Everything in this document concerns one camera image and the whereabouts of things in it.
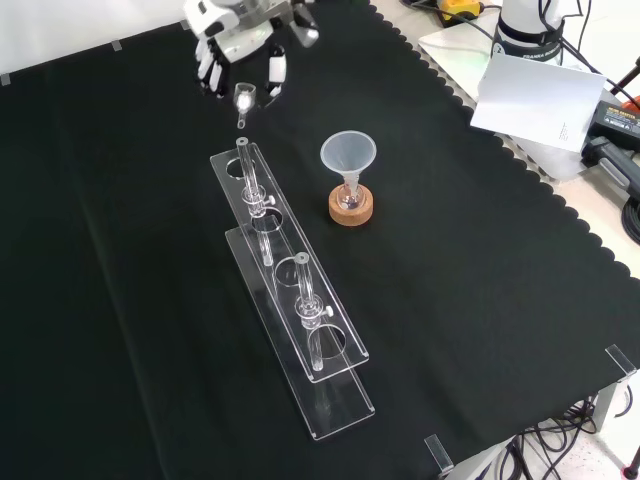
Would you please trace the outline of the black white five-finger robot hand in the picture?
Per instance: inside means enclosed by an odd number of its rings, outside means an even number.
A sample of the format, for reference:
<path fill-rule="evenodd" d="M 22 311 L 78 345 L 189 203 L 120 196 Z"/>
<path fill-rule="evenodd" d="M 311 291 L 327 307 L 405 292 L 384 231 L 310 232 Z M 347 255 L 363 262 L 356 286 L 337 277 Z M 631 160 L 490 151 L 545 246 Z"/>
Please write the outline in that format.
<path fill-rule="evenodd" d="M 265 99 L 281 94 L 287 76 L 283 46 L 274 41 L 288 27 L 309 48 L 319 39 L 319 27 L 305 1 L 209 1 L 184 3 L 184 15 L 197 39 L 197 78 L 204 91 L 223 98 L 229 93 L 231 68 L 268 53 Z"/>

